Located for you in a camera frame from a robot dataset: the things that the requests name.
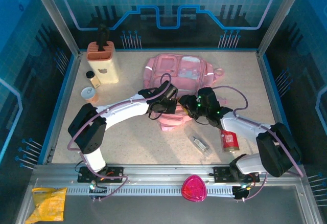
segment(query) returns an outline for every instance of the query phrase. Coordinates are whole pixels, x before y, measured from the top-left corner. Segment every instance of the orange cup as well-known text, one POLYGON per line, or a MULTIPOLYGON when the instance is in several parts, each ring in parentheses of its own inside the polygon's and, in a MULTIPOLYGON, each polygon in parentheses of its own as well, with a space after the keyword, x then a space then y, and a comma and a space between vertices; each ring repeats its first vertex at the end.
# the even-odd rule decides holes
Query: orange cup
POLYGON ((81 96, 87 103, 91 104, 97 103, 99 100, 99 95, 97 94, 96 89, 93 87, 86 87, 83 89, 81 96))

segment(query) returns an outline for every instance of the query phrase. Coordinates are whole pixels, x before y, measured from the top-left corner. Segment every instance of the pink lid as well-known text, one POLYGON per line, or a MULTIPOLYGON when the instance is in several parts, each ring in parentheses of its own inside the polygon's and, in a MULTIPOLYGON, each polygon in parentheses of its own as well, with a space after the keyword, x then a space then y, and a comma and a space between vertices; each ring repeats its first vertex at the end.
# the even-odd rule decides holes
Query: pink lid
POLYGON ((206 198, 206 187, 201 177, 191 175, 182 186, 182 196, 189 201, 200 202, 206 198))

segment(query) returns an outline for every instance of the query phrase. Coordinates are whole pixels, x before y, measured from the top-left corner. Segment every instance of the jar lid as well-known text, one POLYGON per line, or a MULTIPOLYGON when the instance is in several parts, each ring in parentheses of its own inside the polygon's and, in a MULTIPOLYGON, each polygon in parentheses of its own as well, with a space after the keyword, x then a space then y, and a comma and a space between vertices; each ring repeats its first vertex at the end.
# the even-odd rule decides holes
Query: jar lid
POLYGON ((87 78, 92 78, 92 77, 94 77, 94 76, 95 76, 95 74, 94 74, 93 71, 88 71, 88 72, 86 73, 86 77, 87 77, 87 78))

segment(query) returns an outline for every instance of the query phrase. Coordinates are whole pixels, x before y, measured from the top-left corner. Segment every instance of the pink backpack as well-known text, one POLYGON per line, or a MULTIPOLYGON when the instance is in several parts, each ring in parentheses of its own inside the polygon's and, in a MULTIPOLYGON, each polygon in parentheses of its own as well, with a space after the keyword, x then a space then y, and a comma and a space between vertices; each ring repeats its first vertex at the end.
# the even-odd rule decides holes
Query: pink backpack
MULTIPOLYGON (((178 98, 183 95, 193 95, 200 88, 211 86, 218 77, 224 74, 222 69, 214 71, 213 66, 200 57, 160 54, 151 58, 145 67, 144 87, 159 87, 160 78, 164 73, 169 73, 172 76, 172 84, 178 88, 178 98)), ((162 82, 166 80, 169 80, 168 76, 164 76, 162 82)), ((191 119, 182 107, 177 105, 175 114, 162 114, 158 121, 161 124, 161 129, 167 131, 191 119)))

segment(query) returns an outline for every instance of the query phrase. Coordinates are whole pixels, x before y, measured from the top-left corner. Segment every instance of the speckled work surface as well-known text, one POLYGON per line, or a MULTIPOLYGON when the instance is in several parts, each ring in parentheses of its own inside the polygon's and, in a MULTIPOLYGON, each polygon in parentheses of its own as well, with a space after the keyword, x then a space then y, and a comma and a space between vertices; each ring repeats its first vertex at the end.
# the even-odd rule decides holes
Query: speckled work surface
MULTIPOLYGON (((117 52, 120 64, 120 81, 117 84, 103 84, 98 89, 100 99, 96 105, 119 102, 136 94, 143 88, 143 70, 148 59, 162 52, 117 52)), ((257 121, 274 123, 271 107, 254 52, 175 52, 182 55, 201 56, 214 68, 223 68, 225 75, 216 85, 229 85, 242 91, 249 100, 249 108, 240 114, 257 121)), ((84 54, 73 92, 62 124, 53 163, 76 163, 80 160, 76 152, 67 150, 71 139, 67 132, 85 101, 80 93, 90 86, 85 73, 91 70, 84 54)), ((227 106, 234 109, 243 107, 245 102, 236 92, 229 89, 216 91, 219 98, 227 99, 227 106)), ((107 163, 118 164, 215 164, 229 163, 243 154, 258 152, 255 142, 238 137, 240 151, 232 154, 222 150, 220 132, 209 125, 189 121, 172 131, 161 131, 157 121, 148 115, 133 117, 114 125, 105 132, 101 151, 107 163), (205 157, 192 144, 189 137, 197 135, 208 143, 212 153, 205 157)))

